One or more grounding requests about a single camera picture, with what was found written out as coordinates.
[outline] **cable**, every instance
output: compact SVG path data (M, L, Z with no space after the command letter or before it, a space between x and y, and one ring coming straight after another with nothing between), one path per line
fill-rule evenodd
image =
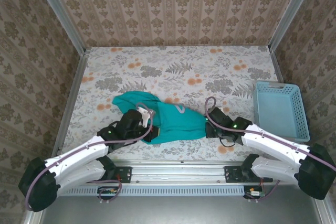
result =
M248 191L251 191L251 189L256 190L258 187L261 187L261 180L258 186L256 187L251 187L250 189L246 190L245 192L247 193Z
M97 184L102 184L102 183L118 183L118 191L115 193L115 195L109 199L109 200L104 200L101 198L101 194L103 191L106 191L108 190L108 188L101 188L100 191L99 191L99 194L98 194L98 198L100 199L100 202L102 203L103 201L105 202L110 202L110 201L113 201L116 199L116 197L119 195L119 193L121 192L121 189L122 189L122 183L119 181L119 180L114 180L114 179L109 179L109 180L94 180L94 181L91 181L89 183L97 183Z
M275 141L275 142L277 142L277 143L279 143L279 144L282 144L282 145L284 145L284 146L286 146L286 147L288 147L288 148L291 148L292 150L295 150L295 151L297 151L297 152L301 152L301 153L303 153L303 154L305 154L305 155L307 155L307 156L309 156L309 157L315 159L316 161L320 162L321 164L323 164L323 165L329 167L329 168L332 169L334 172L336 172L336 167L335 167L335 166L333 166L333 165L329 164L328 162L326 162L326 161L320 159L319 157L316 157L316 156L310 154L309 152L306 152L306 151L304 151L304 150L302 150L302 149L296 148L295 146L293 146L293 145L291 145L291 144L288 144L288 143L286 143L286 142L283 142L283 141L281 141L281 140L278 140L278 139L276 139L276 138L273 137L273 136L270 136L270 135L268 135L268 134L264 134L263 132L249 131L249 130L236 130L236 129L226 128L226 127L223 127L223 126L219 125L218 123L216 123L215 121L213 121L213 120L211 119L211 117L209 116L209 113L208 113L208 111L207 111L207 105L208 105L208 102L209 102L210 99L213 99L213 100L214 100L214 105L213 105L212 107L214 107L214 106L216 105L216 98L214 98L214 97L208 97L208 98L205 100L205 104L204 104L205 115L206 115L206 117L208 118L208 120L209 120L213 125L215 125L216 127L220 128L220 129L222 129L222 130L225 130L225 131L240 132L240 133L251 133L251 134L257 134L257 135L259 135L259 136L266 137L266 138L271 139L271 140L273 140L273 141Z
M35 184L37 183L37 181L42 177L42 175L44 173L46 173L47 171L49 171L51 168L53 168L54 166L57 166L59 165L61 162L63 162L64 160L66 160L67 158L83 151L83 150L86 150L87 148L90 148L90 147L93 147L93 146L96 146L96 145L99 145L99 144L117 144L117 143L132 143L132 142L137 142L137 141L140 141L142 140L144 137L146 137L152 130L152 127L153 127L153 118L154 118L154 115L155 115L155 111L153 110L150 110L148 109L148 107L143 104L143 103L137 103L136 104L136 107L138 108L139 106L142 106L144 107L148 112L149 112L149 115L150 115L150 120L151 120L151 124L148 128L148 130L142 135L142 136L139 136L135 139L130 139L130 140L116 140L116 141L101 141L101 142L96 142L96 143L92 143L92 144L88 144L86 146L83 146L82 148L79 148L78 150L75 150L74 152L72 153L69 153L68 155L65 155L64 157L60 158L58 161L52 163L51 165L49 165L48 167L46 167L45 169L42 170L42 172L40 172L36 178L33 180L33 182L31 183L28 191L27 191L27 194L26 194L26 199L25 199L25 206L26 206L26 209L29 210L29 211L33 211L33 209L30 207L29 205L29 197L32 193L32 189L33 187L35 186Z
M233 147L233 146L236 145L236 142L234 142L233 145L227 146L227 145L223 144L222 139L219 139L219 141L220 141L220 143L221 143L224 147L226 147L226 148L230 148L230 147Z
M269 196L275 191L275 189L278 187L279 183L280 183L280 181L278 180L277 183L275 184L275 186L272 188L272 190L269 191L269 193L266 194L266 195L265 195L264 197L262 197L262 198L255 199L255 198L254 198L253 196L251 196L251 195L248 195L248 194L245 194L245 195L246 195L247 197L251 198L251 199L254 199L255 201L264 200L264 199L266 199L267 197L269 197Z
M266 192L266 191L265 191L265 188L264 188L264 179L263 179L263 178L260 179L260 183L261 183L261 188L262 188L262 190L263 190L264 192Z

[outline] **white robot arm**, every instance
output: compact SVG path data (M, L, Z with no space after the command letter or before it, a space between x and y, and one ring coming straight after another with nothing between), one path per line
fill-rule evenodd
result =
M267 177L297 184L306 194L316 199L323 199L326 196L336 172L305 154L317 156L334 167L323 146L309 147L293 143L265 132L249 120L237 118L233 121L218 108L210 109L206 115L209 119L205 125L207 137L225 138L261 150L277 159L266 159L256 154L248 156L241 166L245 182L249 182L249 174L253 174L259 178ZM110 124L103 128L97 136L81 146L45 161L40 158L32 160L19 183L24 196L31 189L28 200L32 210L45 209L58 196L73 187L93 180L112 179L116 166L106 155L117 148L131 144L131 139L142 137L144 132L150 132L152 122L148 128L143 127L147 126L148 118L147 113L130 110L115 126ZM105 145L104 141L116 141L116 143ZM49 166L51 168L36 180L41 171Z

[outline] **light blue basket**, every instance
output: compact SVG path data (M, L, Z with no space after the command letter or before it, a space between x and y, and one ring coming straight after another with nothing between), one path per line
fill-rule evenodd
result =
M254 90L255 123L293 142L310 140L306 114L297 85L258 81Z

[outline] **patterned wallpaper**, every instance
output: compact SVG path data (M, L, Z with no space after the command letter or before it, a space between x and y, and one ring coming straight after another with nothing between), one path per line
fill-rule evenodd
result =
M79 56L46 0L0 0L0 223L20 223L17 184L48 158Z
M267 45L290 0L62 0L86 46Z
M336 162L336 0L304 0L276 55L285 81L300 86L311 140Z

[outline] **purple cable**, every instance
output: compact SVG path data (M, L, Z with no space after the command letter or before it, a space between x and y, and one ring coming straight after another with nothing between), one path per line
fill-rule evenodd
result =
M96 142L96 143L92 143L92 144L88 144L87 146L83 146L82 148L72 152L72 153L69 153L68 155L65 155L64 157L60 158L58 161L52 163L51 165L49 165L48 167L46 167L45 169L42 170L42 172L40 172L36 178L33 180L33 182L31 183L28 191L27 191L27 194L26 194L26 199L25 199L25 206L26 206L26 209L28 211L32 211L33 209L29 206L29 198L30 198L30 194L32 193L32 189L33 187L35 186L36 182L42 177L42 175L44 173L46 173L48 170L50 170L51 168L53 168L54 166L57 166L59 165L61 162L63 162L64 160L66 160L67 158L83 151L83 150L86 150L87 148L90 148L90 147L93 147L93 146L96 146L96 145L99 145L99 144L116 144L116 143L131 143L131 142L137 142L137 141L140 141L142 140L145 136L147 136L151 130L152 130L152 127L153 127L153 117L154 117L154 114L155 114L155 111L153 110L150 110L148 109L148 107L143 104L143 103L138 103L136 104L136 107L139 107L139 106L143 106L148 112L149 112L149 115L150 115L150 120L151 120L151 124L148 128L148 130L142 135L142 136L139 136L135 139L130 139L130 140L117 140L117 141L101 141L101 142Z
M114 195L111 199L109 199L109 200L104 200L104 201L113 201L113 200L115 200L116 197L117 197L117 196L119 195L119 193L121 192L121 189L122 189L122 183L121 183L119 180L114 180L114 179L109 179L109 180L94 180L94 181L91 181L90 183L97 183L97 184L101 184L101 183L118 183L118 184L119 184L119 185L118 185L118 191L115 193L115 195ZM101 194L102 194L103 191L106 191L106 190L108 190L108 188L101 188L101 189L99 190L98 198L99 198L100 200L103 200L103 199L101 198Z
M275 189L278 187L279 183L280 183L280 181L278 180L277 183L275 184L275 186L272 188L272 190L271 190L267 195L265 195L265 196L262 197L262 198L255 199L255 198L254 198L253 196L251 196L251 195L248 195L248 194L245 194L245 195L246 195L247 197L250 197L250 198L254 199L255 201L260 201L260 200L266 199L267 197L269 197L269 196L275 191Z
M214 100L214 105L213 105L212 107L215 107L215 106L216 106L216 98L214 98L214 97L208 97L208 98L205 100L205 104L204 104L205 115L206 115L206 117L208 118L208 120L209 120L212 124L214 124L216 127L220 128L220 129L222 129L222 130L225 130L225 131L241 132L241 133L251 133L251 134L257 134L257 135L259 135L259 136L267 137L268 139L271 139L271 140L273 140L273 141L275 141L275 142L277 142L277 143L279 143L279 144L282 144L282 145L284 145L284 146L286 146L286 147L288 147L288 148L291 148L291 149L293 149L293 150L296 150L297 152L301 152L301 153L303 153L303 154L305 154L305 155L307 155L307 156L309 156L309 157L315 159L316 161L320 162L321 164L323 164L323 165L329 167L329 168L332 169L334 172L336 172L336 167L334 167L333 165L329 164L328 162L326 162L326 161L320 159L319 157L316 157L316 156L310 154L309 152L306 152L306 151L304 151L304 150L298 149L298 148L296 148L295 146L293 146L293 145L291 145L291 144L288 144L288 143L285 143L285 142L283 142L283 141L281 141L281 140L278 140L278 139L276 139L276 138L273 137L273 136L270 136L270 135L267 135L267 134L264 134L264 133L262 133L262 132L258 132L258 131L235 130L235 129L231 129L231 128L226 128L226 127L220 126L218 123L214 122L214 121L210 118L210 116L209 116L209 114L208 114L208 111L207 111L207 105L208 105L208 102L209 102L210 99L213 99L213 100Z

